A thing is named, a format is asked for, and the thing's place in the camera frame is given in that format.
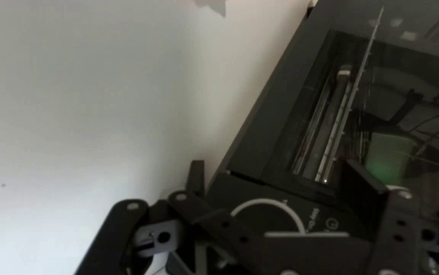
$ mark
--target bolt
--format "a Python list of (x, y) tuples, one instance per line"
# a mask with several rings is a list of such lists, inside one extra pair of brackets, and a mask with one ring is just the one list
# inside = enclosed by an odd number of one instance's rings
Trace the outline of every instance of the bolt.
[(408, 191), (405, 191), (405, 189), (401, 189), (398, 194), (399, 194), (401, 197), (404, 197), (405, 200), (413, 199), (413, 196), (411, 196)]
[(391, 269), (382, 269), (378, 272), (378, 275), (399, 275), (399, 272), (394, 272)]
[(128, 205), (126, 205), (126, 209), (128, 209), (128, 211), (135, 211), (135, 209), (138, 209), (138, 208), (140, 208), (138, 203), (128, 203)]

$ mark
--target black metal frame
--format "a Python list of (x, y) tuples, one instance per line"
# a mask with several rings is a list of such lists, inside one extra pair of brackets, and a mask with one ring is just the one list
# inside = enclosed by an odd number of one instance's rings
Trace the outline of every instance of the black metal frame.
[[(279, 275), (286, 270), (320, 275), (393, 270), (410, 275), (436, 270), (430, 255), (439, 255), (439, 220), (423, 219), (416, 197), (407, 191), (387, 191), (356, 164), (344, 165), (341, 189), (358, 188), (361, 193), (358, 197), (341, 193), (341, 199), (355, 206), (364, 225), (373, 225), (373, 234), (366, 238), (309, 234), (263, 237), (231, 217), (230, 209), (210, 206), (198, 194), (199, 183), (204, 183), (201, 174), (201, 162), (193, 162), (187, 189), (152, 208), (140, 200), (117, 203), (76, 274), (144, 274), (151, 257), (158, 252), (170, 252), (167, 272), (172, 275)], [(224, 264), (212, 264), (207, 249), (215, 251)]]

